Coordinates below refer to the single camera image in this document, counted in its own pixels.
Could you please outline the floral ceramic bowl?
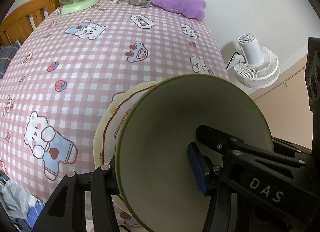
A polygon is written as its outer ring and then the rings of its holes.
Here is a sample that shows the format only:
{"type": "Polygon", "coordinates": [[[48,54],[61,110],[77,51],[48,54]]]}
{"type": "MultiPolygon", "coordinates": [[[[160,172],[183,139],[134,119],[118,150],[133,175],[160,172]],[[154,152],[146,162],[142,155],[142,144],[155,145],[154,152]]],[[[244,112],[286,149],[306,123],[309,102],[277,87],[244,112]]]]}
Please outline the floral ceramic bowl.
{"type": "Polygon", "coordinates": [[[216,147],[196,137],[206,125],[273,151],[267,122],[234,84],[186,74],[156,84],[133,106],[119,135],[116,176],[120,196],[147,231],[201,231],[210,198],[197,155],[222,165],[216,147]]]}

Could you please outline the pile of clothes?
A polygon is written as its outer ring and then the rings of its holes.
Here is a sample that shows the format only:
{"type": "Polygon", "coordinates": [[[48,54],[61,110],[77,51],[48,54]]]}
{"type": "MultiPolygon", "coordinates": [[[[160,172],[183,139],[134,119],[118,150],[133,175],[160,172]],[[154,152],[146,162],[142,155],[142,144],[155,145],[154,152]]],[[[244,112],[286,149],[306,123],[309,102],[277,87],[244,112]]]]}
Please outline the pile of clothes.
{"type": "Polygon", "coordinates": [[[29,194],[1,170],[1,204],[19,231],[32,231],[44,203],[29,194]]]}

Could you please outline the white desk fan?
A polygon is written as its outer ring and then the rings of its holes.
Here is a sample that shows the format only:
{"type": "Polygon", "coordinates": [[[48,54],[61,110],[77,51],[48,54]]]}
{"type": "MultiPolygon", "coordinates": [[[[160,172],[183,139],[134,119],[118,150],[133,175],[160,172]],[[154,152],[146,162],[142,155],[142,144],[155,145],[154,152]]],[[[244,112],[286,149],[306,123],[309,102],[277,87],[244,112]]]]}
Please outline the white desk fan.
{"type": "Polygon", "coordinates": [[[240,51],[235,52],[227,63],[227,70],[234,70],[236,79],[253,89],[267,88],[280,75],[278,56],[271,49],[260,46],[253,34],[238,37],[240,51]]]}

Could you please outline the pink checkered tablecloth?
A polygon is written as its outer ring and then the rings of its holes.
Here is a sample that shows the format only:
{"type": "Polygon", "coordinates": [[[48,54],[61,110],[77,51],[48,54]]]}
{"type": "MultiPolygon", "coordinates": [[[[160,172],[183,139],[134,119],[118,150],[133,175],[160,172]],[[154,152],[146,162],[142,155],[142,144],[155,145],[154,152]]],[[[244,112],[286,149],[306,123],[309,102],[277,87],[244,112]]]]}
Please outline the pink checkered tablecloth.
{"type": "Polygon", "coordinates": [[[1,80],[2,169],[46,201],[67,172],[94,170],[94,135],[116,96],[190,73],[228,78],[205,21],[106,0],[53,12],[1,80]]]}

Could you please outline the purple plush toy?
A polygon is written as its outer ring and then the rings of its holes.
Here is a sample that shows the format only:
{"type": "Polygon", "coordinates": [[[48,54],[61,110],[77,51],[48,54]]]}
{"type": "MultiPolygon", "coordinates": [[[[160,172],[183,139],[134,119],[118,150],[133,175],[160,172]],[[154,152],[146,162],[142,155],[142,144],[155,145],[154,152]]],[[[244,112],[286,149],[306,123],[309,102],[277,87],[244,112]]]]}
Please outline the purple plush toy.
{"type": "Polygon", "coordinates": [[[150,0],[155,6],[159,6],[169,12],[182,14],[189,19],[203,20],[205,18],[204,0],[150,0]]]}

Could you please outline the grey plaid pillow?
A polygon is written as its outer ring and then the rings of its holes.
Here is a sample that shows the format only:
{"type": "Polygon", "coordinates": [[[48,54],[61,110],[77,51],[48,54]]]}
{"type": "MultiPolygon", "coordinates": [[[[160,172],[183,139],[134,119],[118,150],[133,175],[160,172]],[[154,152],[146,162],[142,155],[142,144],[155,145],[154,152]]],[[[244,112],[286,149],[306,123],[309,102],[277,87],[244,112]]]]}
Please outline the grey plaid pillow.
{"type": "Polygon", "coordinates": [[[20,49],[21,43],[17,40],[14,44],[1,46],[0,53],[0,79],[3,79],[5,72],[7,71],[11,61],[16,55],[17,51],[20,49]]]}

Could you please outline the wooden bed headboard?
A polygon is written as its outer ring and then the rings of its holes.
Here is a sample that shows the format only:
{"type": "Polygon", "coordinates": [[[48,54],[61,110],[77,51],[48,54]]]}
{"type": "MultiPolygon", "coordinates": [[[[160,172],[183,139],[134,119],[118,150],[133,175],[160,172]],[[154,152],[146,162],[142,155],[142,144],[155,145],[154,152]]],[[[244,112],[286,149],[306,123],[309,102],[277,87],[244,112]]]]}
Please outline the wooden bed headboard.
{"type": "Polygon", "coordinates": [[[30,19],[37,28],[45,19],[44,10],[51,14],[59,6],[58,0],[31,0],[20,5],[1,23],[1,44],[23,43],[34,30],[30,19]]]}

